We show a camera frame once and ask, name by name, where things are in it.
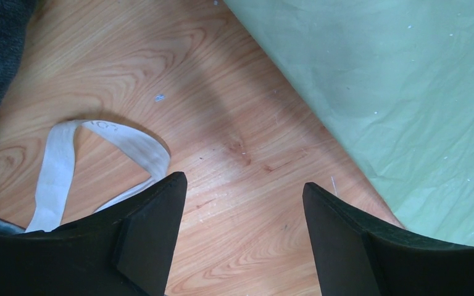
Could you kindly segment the green and peach wrapping paper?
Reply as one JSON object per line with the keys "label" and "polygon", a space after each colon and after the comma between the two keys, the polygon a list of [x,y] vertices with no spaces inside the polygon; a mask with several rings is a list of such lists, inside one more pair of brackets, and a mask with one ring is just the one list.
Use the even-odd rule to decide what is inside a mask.
{"label": "green and peach wrapping paper", "polygon": [[227,6],[408,230],[474,246],[474,0]]}

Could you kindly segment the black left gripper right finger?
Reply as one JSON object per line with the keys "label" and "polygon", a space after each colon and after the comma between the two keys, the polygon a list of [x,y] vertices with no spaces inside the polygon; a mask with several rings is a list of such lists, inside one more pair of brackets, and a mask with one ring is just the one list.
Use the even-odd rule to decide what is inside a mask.
{"label": "black left gripper right finger", "polygon": [[474,295],[474,247],[399,228],[315,183],[302,199],[323,295]]}

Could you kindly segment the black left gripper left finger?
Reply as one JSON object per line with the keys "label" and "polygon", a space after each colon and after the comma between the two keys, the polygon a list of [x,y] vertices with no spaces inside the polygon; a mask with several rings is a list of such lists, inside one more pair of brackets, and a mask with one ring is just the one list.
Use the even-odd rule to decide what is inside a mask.
{"label": "black left gripper left finger", "polygon": [[52,231],[0,235],[0,295],[163,295],[186,190],[174,172]]}

